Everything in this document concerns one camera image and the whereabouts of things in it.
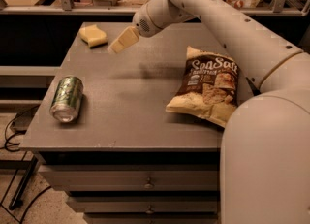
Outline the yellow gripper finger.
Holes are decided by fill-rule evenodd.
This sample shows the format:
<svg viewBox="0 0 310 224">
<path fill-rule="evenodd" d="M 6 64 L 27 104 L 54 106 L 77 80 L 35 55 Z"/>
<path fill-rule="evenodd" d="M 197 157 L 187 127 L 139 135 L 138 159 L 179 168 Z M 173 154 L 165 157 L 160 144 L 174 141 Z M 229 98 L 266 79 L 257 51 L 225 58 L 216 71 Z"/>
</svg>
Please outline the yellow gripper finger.
<svg viewBox="0 0 310 224">
<path fill-rule="evenodd" d="M 108 53 L 117 54 L 140 40 L 140 33 L 135 26 L 129 26 L 108 46 Z"/>
</svg>

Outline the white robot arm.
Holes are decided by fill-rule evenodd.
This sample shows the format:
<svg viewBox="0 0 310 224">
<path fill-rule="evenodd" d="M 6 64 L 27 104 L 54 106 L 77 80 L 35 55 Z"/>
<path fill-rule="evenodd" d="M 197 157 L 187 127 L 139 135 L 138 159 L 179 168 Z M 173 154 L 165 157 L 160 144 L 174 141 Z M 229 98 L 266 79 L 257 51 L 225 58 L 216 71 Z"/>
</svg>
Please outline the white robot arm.
<svg viewBox="0 0 310 224">
<path fill-rule="evenodd" d="M 109 46 L 198 18 L 241 69 L 252 98 L 232 114 L 220 155 L 221 224 L 310 224 L 310 54 L 223 0 L 150 0 Z"/>
</svg>

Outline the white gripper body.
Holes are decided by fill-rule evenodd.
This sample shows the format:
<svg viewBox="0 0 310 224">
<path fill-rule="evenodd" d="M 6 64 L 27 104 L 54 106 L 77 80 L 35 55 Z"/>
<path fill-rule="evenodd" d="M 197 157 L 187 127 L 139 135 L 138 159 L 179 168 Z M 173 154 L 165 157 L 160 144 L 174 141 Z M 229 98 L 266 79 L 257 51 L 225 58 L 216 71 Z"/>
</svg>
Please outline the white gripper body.
<svg viewBox="0 0 310 224">
<path fill-rule="evenodd" d="M 148 5 L 143 5 L 133 16 L 133 24 L 138 29 L 142 37 L 152 37 L 155 35 L 155 26 L 148 11 Z"/>
</svg>

